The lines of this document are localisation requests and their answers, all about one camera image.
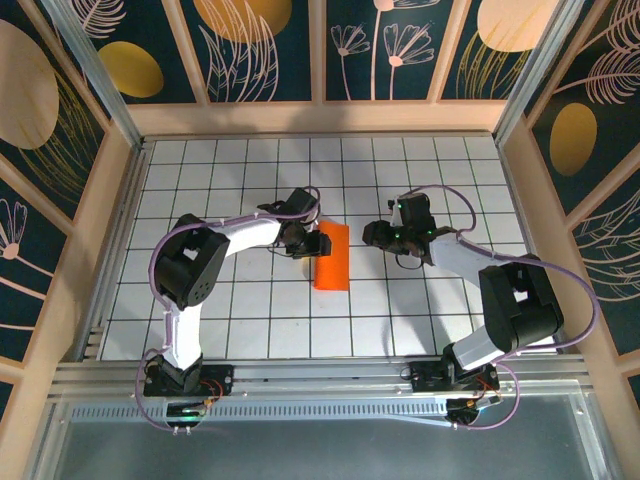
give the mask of white grid surface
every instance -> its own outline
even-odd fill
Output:
[[[438,354],[482,325],[476,287],[435,267],[403,269],[394,256],[363,245],[364,226],[387,216],[387,200],[411,187],[459,189],[478,212],[471,240],[526,253],[488,136],[159,141],[99,358],[138,359],[162,344],[162,311],[146,271],[153,247],[181,215],[217,220],[250,213],[309,183],[320,188],[323,214],[350,226],[350,291],[315,290],[309,260],[264,248],[228,258],[202,309],[205,358]],[[426,193],[438,226],[469,224],[455,196]]]

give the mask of purple cable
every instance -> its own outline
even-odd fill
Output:
[[[440,188],[442,190],[448,190],[452,193],[454,193],[455,195],[457,195],[460,199],[462,199],[462,201],[467,205],[467,207],[469,208],[469,213],[471,213],[471,218],[472,218],[472,223],[471,223],[471,227],[469,228],[464,228],[464,229],[460,229],[457,231],[456,233],[456,239],[458,240],[458,242],[465,248],[476,252],[480,255],[483,255],[485,257],[489,257],[489,258],[495,258],[496,260],[501,260],[501,261],[506,261],[506,262],[513,262],[513,263],[520,263],[520,264],[525,264],[525,265],[533,265],[535,267],[541,267],[541,268],[549,268],[551,270],[555,270],[557,272],[560,272],[566,276],[568,276],[569,278],[575,280],[583,289],[585,292],[587,292],[587,295],[589,296],[590,300],[591,300],[591,306],[592,306],[592,311],[591,311],[591,320],[589,321],[589,324],[587,325],[587,328],[585,328],[582,333],[576,335],[574,338],[567,340],[565,342],[561,342],[561,343],[549,343],[549,344],[545,344],[545,345],[531,345],[531,346],[526,346],[523,348],[519,348],[514,350],[513,352],[509,352],[509,353],[505,353],[504,355],[499,356],[498,358],[494,359],[491,363],[493,363],[496,366],[500,366],[502,368],[504,368],[509,375],[511,375],[511,377],[513,378],[513,381],[515,383],[515,387],[516,387],[516,396],[515,396],[515,401],[513,404],[513,408],[511,409],[511,411],[509,412],[509,414],[503,418],[502,420],[500,420],[497,423],[494,423],[492,425],[486,425],[486,426],[480,426],[480,427],[475,427],[472,425],[467,425],[465,426],[465,428],[467,430],[491,430],[497,427],[500,427],[502,425],[504,425],[505,423],[507,423],[509,420],[511,420],[511,418],[515,415],[516,410],[518,409],[518,406],[520,405],[520,384],[518,382],[518,378],[516,377],[515,372],[508,366],[499,363],[502,360],[506,360],[507,358],[513,356],[513,355],[517,355],[521,352],[524,351],[536,351],[536,350],[542,350],[542,349],[546,349],[546,348],[566,348],[566,347],[570,347],[573,346],[579,342],[581,342],[582,340],[584,340],[587,336],[589,336],[589,334],[591,334],[591,332],[593,332],[593,330],[596,327],[596,323],[598,322],[598,318],[600,316],[600,302],[598,301],[598,297],[596,295],[596,293],[593,291],[593,289],[591,288],[591,286],[585,282],[582,278],[580,278],[578,275],[576,275],[575,273],[573,273],[570,270],[567,270],[564,267],[561,267],[559,265],[555,265],[553,263],[549,263],[549,262],[545,262],[542,260],[536,260],[533,258],[522,258],[522,257],[514,257],[512,255],[505,255],[502,253],[498,253],[498,252],[494,252],[492,250],[487,250],[485,248],[480,247],[479,245],[476,245],[474,243],[469,242],[467,239],[465,239],[462,236],[463,232],[470,232],[472,231],[475,227],[476,227],[476,212],[473,208],[473,205],[471,205],[471,202],[469,202],[469,200],[460,192],[458,192],[457,190],[448,187],[446,185],[439,185],[439,184],[432,184],[432,185],[425,185],[422,187],[417,187],[414,188],[413,190],[410,190],[408,193],[415,193],[419,190],[423,190],[423,189],[427,189],[427,188]]]
[[[244,223],[249,223],[251,221],[254,221],[256,219],[262,219],[262,218],[270,218],[270,219],[274,219],[274,220],[298,220],[301,218],[307,218],[309,215],[311,215],[312,213],[318,211],[318,209],[320,208],[320,190],[318,190],[316,187],[314,187],[313,185],[309,185],[307,187],[305,187],[305,189],[310,190],[312,192],[314,192],[316,194],[316,204],[310,208],[308,211],[303,212],[303,213],[299,213],[296,215],[278,215],[278,214],[271,214],[271,213],[253,213],[250,215],[244,215],[241,217],[235,217],[235,218],[230,218],[228,220],[223,220],[220,222],[201,222],[201,223],[192,223],[190,225],[183,225],[181,227],[175,228],[173,230],[171,230],[169,233],[167,233],[164,237],[162,237],[160,239],[160,241],[158,242],[158,245],[156,245],[156,248],[153,250],[153,253],[151,254],[151,260],[149,261],[149,268],[147,270],[148,275],[149,275],[149,286],[151,287],[151,293],[153,294],[153,296],[155,297],[156,300],[158,300],[158,302],[164,306],[165,308],[165,312],[164,312],[164,326],[165,326],[165,336],[166,336],[166,341],[165,344],[162,346],[161,349],[156,349],[156,348],[150,348],[149,350],[147,350],[146,352],[144,352],[144,355],[142,356],[142,359],[140,360],[140,364],[138,365],[138,371],[136,373],[136,385],[134,388],[134,396],[136,399],[136,404],[138,405],[138,410],[140,410],[140,413],[142,414],[142,416],[155,428],[158,428],[160,430],[165,430],[165,431],[169,431],[169,432],[177,432],[178,430],[174,430],[171,427],[169,427],[168,425],[163,425],[162,423],[156,422],[155,420],[153,420],[148,414],[147,412],[144,410],[144,407],[142,405],[142,399],[140,398],[140,380],[141,380],[141,373],[144,370],[144,365],[145,365],[145,361],[147,359],[147,357],[149,356],[150,353],[155,353],[156,355],[162,355],[164,352],[166,352],[167,350],[169,350],[169,348],[171,348],[171,344],[173,343],[173,331],[171,330],[171,310],[170,310],[170,304],[167,300],[165,300],[162,295],[160,294],[160,292],[158,291],[158,287],[156,286],[156,281],[155,281],[155,271],[156,271],[156,262],[158,260],[158,256],[160,255],[160,250],[162,250],[162,247],[164,247],[164,245],[171,239],[173,238],[175,235],[178,235],[180,233],[183,232],[188,232],[190,230],[197,230],[199,228],[216,228],[216,227],[222,227],[222,226],[236,226],[236,225],[242,225]]]
[[[579,335],[575,336],[574,338],[567,340],[566,342],[561,342],[561,343],[549,343],[549,344],[545,344],[545,345],[531,345],[528,347],[523,347],[523,348],[519,348],[514,350],[513,352],[504,354],[500,357],[498,357],[497,359],[494,360],[495,362],[499,362],[500,360],[504,360],[506,358],[511,357],[512,355],[516,355],[519,352],[523,352],[523,351],[535,351],[535,350],[543,350],[546,348],[566,348],[566,347],[570,347],[575,345],[576,343],[581,342],[582,340],[584,340],[587,336],[589,336],[589,334],[591,332],[593,332],[596,323],[598,321],[598,317],[600,316],[600,302],[598,301],[598,297],[596,295],[596,293],[593,291],[593,289],[589,286],[589,284],[587,282],[585,282],[582,278],[580,278],[578,275],[576,275],[575,273],[573,273],[570,270],[567,270],[564,267],[561,267],[559,265],[555,265],[553,263],[549,263],[549,262],[545,262],[542,260],[536,260],[533,258],[522,258],[522,257],[514,257],[512,255],[505,255],[502,253],[498,253],[498,252],[494,252],[492,250],[487,250],[485,248],[480,247],[479,245],[475,245],[471,242],[469,242],[467,239],[465,239],[461,234],[463,232],[470,232],[472,231],[475,227],[476,227],[476,212],[473,208],[473,205],[471,205],[471,202],[469,202],[469,200],[460,192],[458,192],[457,190],[448,187],[446,185],[439,185],[439,184],[433,184],[433,185],[425,185],[423,187],[417,187],[414,188],[413,190],[409,191],[408,193],[415,193],[419,190],[423,190],[426,188],[440,188],[443,190],[448,190],[454,194],[456,194],[458,197],[460,197],[462,199],[462,201],[467,205],[467,207],[469,208],[469,213],[471,213],[471,217],[473,219],[471,227],[469,228],[463,228],[458,230],[458,232],[456,233],[458,242],[464,246],[465,248],[468,248],[469,250],[476,252],[480,255],[483,255],[485,257],[489,257],[489,258],[495,258],[496,260],[501,260],[501,261],[506,261],[506,262],[513,262],[513,263],[521,263],[521,264],[525,264],[525,265],[533,265],[535,267],[542,267],[542,268],[549,268],[551,270],[555,270],[557,272],[560,272],[566,276],[568,276],[569,278],[575,280],[576,282],[578,282],[578,284],[584,289],[585,292],[587,292],[587,295],[589,296],[589,298],[591,299],[591,305],[592,305],[592,311],[591,311],[591,320],[589,321],[589,324],[587,325],[587,328],[584,329],[584,331],[582,333],[580,333]]]
[[[414,188],[412,190],[409,190],[405,195],[408,195],[410,193],[416,193],[416,192],[418,192],[420,190],[425,190],[427,188],[439,188],[441,190],[447,190],[448,192],[451,192],[454,195],[457,195],[460,198],[460,200],[462,200],[465,203],[465,205],[469,208],[469,213],[471,213],[471,226],[467,227],[467,228],[461,228],[460,230],[458,230],[458,233],[457,233],[458,238],[463,233],[471,232],[472,230],[474,230],[476,228],[478,220],[476,218],[476,211],[473,209],[473,205],[471,205],[471,202],[467,199],[467,197],[465,197],[463,194],[461,194],[455,188],[451,188],[451,187],[448,187],[446,185],[440,185],[438,183],[433,183],[431,185],[423,185],[422,187],[416,187],[416,188]]]
[[[467,430],[493,430],[494,428],[501,427],[502,425],[507,423],[516,414],[516,410],[518,410],[518,406],[520,405],[520,382],[518,382],[518,377],[516,377],[516,373],[510,367],[507,367],[502,363],[496,363],[496,366],[504,368],[507,371],[507,373],[511,375],[511,378],[513,378],[513,383],[515,384],[515,387],[516,387],[516,396],[513,401],[513,407],[511,407],[511,411],[502,420],[496,423],[492,423],[491,425],[482,425],[482,426],[463,425],[462,428],[465,428]]]
[[[598,297],[596,296],[596,293],[593,291],[593,289],[589,286],[589,284],[587,282],[585,282],[582,278],[580,278],[578,275],[576,275],[575,273],[573,273],[570,270],[567,270],[564,267],[561,267],[559,265],[555,265],[553,263],[549,263],[549,262],[545,262],[542,260],[536,260],[533,258],[522,258],[522,257],[514,257],[511,255],[504,255],[502,253],[497,253],[497,252],[492,252],[491,250],[487,250],[484,249],[478,245],[472,244],[470,242],[468,242],[466,239],[464,238],[460,238],[459,242],[461,245],[463,245],[465,248],[468,248],[469,250],[479,253],[480,255],[484,255],[486,257],[490,257],[490,258],[495,258],[496,260],[501,260],[501,261],[508,261],[508,262],[513,262],[513,263],[522,263],[525,265],[533,265],[536,267],[542,267],[542,268],[549,268],[551,270],[555,270],[557,272],[560,272],[566,276],[568,276],[569,278],[575,280],[583,289],[585,292],[587,292],[587,295],[589,295],[589,298],[591,299],[591,306],[592,306],[592,310],[591,310],[591,320],[589,321],[589,324],[587,325],[587,328],[585,328],[582,333],[576,335],[574,338],[567,340],[565,342],[561,342],[561,343],[547,343],[544,345],[530,345],[527,347],[523,347],[523,348],[518,348],[516,350],[514,350],[513,352],[509,352],[509,353],[505,353],[504,355],[496,358],[494,360],[495,362],[499,362],[501,360],[504,360],[506,358],[509,358],[513,355],[518,354],[519,352],[523,352],[523,351],[536,351],[536,350],[543,350],[546,348],[567,348],[567,347],[571,347],[573,345],[575,345],[576,343],[581,342],[582,340],[584,340],[587,336],[589,336],[589,334],[591,334],[591,332],[593,332],[594,328],[596,327],[596,323],[598,322],[598,318],[600,316],[600,302],[598,301]]]

